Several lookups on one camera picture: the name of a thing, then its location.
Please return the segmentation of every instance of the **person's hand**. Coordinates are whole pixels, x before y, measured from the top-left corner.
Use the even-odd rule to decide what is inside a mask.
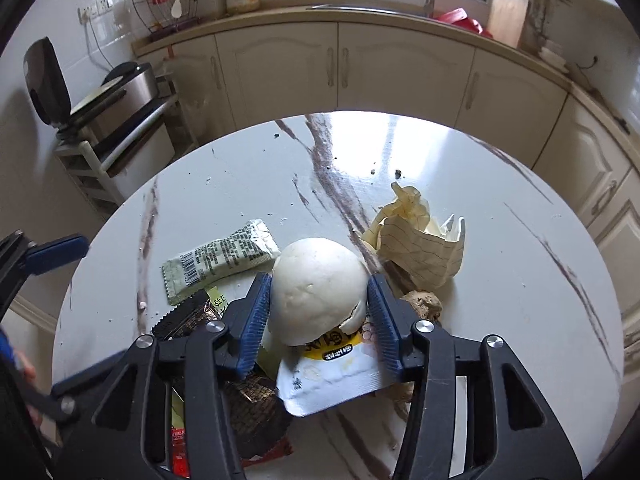
[[[22,364],[22,374],[24,375],[24,379],[35,388],[36,386],[36,368],[33,366],[31,361],[27,359],[27,356],[20,352],[19,350],[14,350],[14,358],[20,360]],[[39,428],[42,424],[42,414],[36,410],[33,406],[27,406],[27,410],[29,410],[29,414],[31,415],[31,420],[36,425],[36,428]]]

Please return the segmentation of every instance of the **crumpled paper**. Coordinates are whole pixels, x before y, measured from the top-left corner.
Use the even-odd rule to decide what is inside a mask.
[[[360,235],[373,250],[406,270],[420,290],[442,286],[460,270],[465,250],[465,219],[451,215],[438,226],[429,203],[412,186],[391,184],[397,198],[385,205]]]

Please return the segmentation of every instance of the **wooden cutting board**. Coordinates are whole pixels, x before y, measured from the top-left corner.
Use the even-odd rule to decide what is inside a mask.
[[[494,40],[517,48],[528,7],[529,0],[494,0],[486,26]]]

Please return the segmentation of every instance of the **kitchen cabinet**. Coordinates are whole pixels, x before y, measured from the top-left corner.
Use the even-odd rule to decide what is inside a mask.
[[[611,134],[569,96],[533,171],[587,226],[611,200],[630,167]]]
[[[340,23],[338,30],[338,109],[454,126],[473,47],[395,27]]]
[[[631,169],[588,231],[604,259],[622,314],[625,380],[640,374],[640,176]]]
[[[565,97],[559,86],[531,70],[476,49],[455,127],[531,168]]]
[[[157,76],[171,74],[185,119],[202,144],[236,130],[214,36],[176,43],[139,62],[151,63]]]
[[[216,35],[236,127],[337,108],[337,23],[282,23]]]

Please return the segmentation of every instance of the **round table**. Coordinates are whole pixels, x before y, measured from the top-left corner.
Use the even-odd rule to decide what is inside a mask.
[[[609,433],[623,370],[620,311],[596,246],[528,168],[461,132],[401,116],[332,112],[260,124],[199,148],[147,182],[105,224],[73,276],[56,331],[54,381],[150,332],[171,309],[161,264],[249,219],[262,218],[281,249],[326,237],[363,251],[357,233],[394,199],[396,170],[433,216],[466,219],[462,268],[436,291],[443,327],[469,339],[505,338],[586,476]],[[219,288],[229,301],[243,297],[253,275],[232,276]],[[140,301],[148,308],[139,318]],[[246,474],[387,478],[401,415],[382,396],[365,396],[297,418],[288,433],[292,455]],[[452,470],[462,463],[463,441],[456,433]]]

